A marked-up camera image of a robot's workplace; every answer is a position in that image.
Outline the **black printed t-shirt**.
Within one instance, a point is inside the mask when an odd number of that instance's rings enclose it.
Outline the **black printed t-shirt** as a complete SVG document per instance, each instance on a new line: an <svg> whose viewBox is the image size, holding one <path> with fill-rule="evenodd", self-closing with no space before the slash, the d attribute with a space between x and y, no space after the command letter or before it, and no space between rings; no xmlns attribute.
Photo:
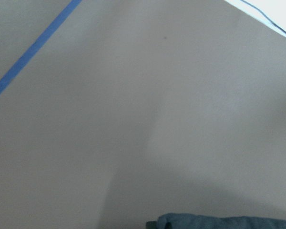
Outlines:
<svg viewBox="0 0 286 229"><path fill-rule="evenodd" d="M168 213L148 221L147 229L286 229L286 220L259 217L226 217Z"/></svg>

